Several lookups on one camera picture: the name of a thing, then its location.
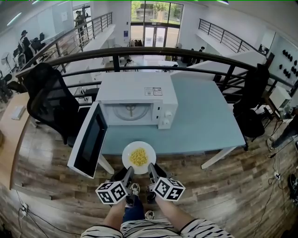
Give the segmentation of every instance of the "microwave control knob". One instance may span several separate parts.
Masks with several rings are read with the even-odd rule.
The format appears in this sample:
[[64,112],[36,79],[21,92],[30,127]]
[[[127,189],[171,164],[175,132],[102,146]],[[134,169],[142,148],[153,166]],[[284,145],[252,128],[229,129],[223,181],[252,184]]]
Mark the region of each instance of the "microwave control knob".
[[163,125],[168,125],[169,124],[169,120],[168,119],[164,119],[163,120]]
[[170,111],[166,111],[165,114],[164,114],[165,117],[171,117],[173,116],[173,113],[170,112]]

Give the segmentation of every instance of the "jeans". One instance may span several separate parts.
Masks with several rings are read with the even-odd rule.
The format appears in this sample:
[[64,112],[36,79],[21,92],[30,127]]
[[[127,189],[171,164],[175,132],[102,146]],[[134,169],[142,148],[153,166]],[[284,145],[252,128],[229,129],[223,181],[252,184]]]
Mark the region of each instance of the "jeans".
[[126,221],[136,221],[145,219],[144,207],[139,197],[134,195],[134,205],[133,207],[126,207],[123,216],[123,223]]
[[284,143],[289,137],[297,135],[298,132],[290,126],[287,126],[284,132],[278,137],[276,141],[272,143],[272,147],[279,147],[282,143]]

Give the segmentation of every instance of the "white plate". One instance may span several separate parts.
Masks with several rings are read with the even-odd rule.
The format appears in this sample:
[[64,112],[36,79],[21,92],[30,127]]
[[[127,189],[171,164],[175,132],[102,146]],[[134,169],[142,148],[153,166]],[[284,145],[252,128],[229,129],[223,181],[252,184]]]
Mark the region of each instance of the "white plate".
[[[147,157],[148,157],[147,163],[143,164],[142,166],[136,166],[129,160],[131,153],[138,148],[143,148],[146,152]],[[156,162],[155,151],[152,148],[152,146],[146,142],[142,142],[142,141],[132,142],[124,148],[123,153],[122,153],[122,163],[123,163],[124,167],[128,169],[129,167],[132,166],[135,170],[135,174],[147,173],[148,165],[150,163],[155,165],[155,162]]]

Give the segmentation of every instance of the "wooden desk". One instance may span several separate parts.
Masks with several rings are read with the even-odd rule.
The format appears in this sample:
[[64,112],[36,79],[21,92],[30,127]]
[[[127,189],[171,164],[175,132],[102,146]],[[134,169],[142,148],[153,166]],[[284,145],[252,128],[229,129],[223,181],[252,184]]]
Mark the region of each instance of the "wooden desk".
[[0,130],[3,133],[3,142],[0,146],[0,183],[9,190],[14,188],[28,195],[51,199],[50,196],[27,191],[15,185],[13,182],[14,170],[19,158],[19,151],[26,132],[26,127],[30,122],[30,116],[27,110],[24,111],[20,120],[12,120],[11,116],[16,106],[27,107],[28,100],[28,93],[15,95],[1,118]]

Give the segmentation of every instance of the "microwave label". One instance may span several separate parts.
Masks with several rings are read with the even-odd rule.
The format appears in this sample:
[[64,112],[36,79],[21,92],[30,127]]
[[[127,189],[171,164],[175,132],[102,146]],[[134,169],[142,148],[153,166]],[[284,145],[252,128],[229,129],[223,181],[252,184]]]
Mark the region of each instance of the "microwave label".
[[146,87],[145,96],[162,96],[162,88],[160,87]]
[[162,88],[161,87],[154,87],[153,88],[153,95],[154,96],[162,96],[163,95]]

